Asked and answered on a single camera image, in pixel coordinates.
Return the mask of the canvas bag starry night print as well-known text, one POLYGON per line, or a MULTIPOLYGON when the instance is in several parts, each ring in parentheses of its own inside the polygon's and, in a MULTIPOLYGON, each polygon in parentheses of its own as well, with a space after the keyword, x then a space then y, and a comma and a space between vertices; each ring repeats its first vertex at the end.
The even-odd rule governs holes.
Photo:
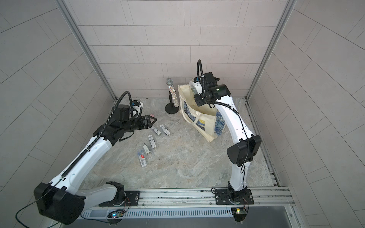
POLYGON ((226 123, 217 108, 210 108, 207 104, 198 107, 189 85, 179 85, 178 92, 180 112, 184 120, 196 128, 208 142, 219 137, 226 123))

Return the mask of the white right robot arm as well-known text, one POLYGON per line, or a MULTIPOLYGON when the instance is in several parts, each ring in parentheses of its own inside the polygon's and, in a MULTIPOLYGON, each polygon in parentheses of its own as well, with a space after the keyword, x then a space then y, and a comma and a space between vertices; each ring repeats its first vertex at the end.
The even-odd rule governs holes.
POLYGON ((261 137, 253 135, 237 111, 226 85, 205 88, 200 82, 190 82, 194 100, 198 106, 214 105, 222 115, 234 145, 227 149, 232 163, 228 189, 234 194, 243 194, 247 188, 248 169, 261 144, 261 137))

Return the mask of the clear case blue compass red label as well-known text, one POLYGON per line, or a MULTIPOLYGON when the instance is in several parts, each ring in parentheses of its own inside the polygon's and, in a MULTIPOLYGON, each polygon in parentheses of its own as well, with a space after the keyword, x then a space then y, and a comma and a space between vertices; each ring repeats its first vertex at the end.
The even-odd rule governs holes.
POLYGON ((146 161, 146 157, 145 157, 144 152, 140 151, 137 154, 138 154, 138 158, 139 158, 141 167, 142 168, 146 167, 147 166, 147 161, 146 161))

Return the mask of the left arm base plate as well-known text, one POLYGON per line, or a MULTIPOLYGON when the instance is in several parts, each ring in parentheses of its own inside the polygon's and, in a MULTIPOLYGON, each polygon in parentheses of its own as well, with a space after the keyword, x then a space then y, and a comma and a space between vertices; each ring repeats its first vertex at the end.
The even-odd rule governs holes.
POLYGON ((140 191, 124 191, 123 196, 117 193, 117 196, 111 201, 99 204, 99 207, 134 207, 138 205, 140 191))

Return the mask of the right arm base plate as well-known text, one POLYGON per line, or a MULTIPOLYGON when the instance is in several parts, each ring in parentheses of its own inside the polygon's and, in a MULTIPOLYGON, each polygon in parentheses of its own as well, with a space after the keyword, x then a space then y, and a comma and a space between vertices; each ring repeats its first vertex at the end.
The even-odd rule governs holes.
POLYGON ((212 188, 211 192, 215 195, 217 205, 253 205, 254 199, 252 191, 244 188, 241 191, 233 189, 212 188))

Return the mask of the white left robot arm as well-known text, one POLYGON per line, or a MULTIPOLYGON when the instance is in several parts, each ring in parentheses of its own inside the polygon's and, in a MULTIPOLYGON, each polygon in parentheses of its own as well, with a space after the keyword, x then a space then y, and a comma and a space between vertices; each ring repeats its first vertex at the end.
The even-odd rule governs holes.
POLYGON ((112 107, 106 122, 94 133, 78 156, 49 183, 40 183, 34 190, 39 214, 64 225, 73 223, 83 211, 94 206, 130 207, 124 186, 115 181, 81 191, 86 176, 117 142, 126 140, 124 134, 151 128, 157 119, 142 115, 143 104, 124 92, 112 107))

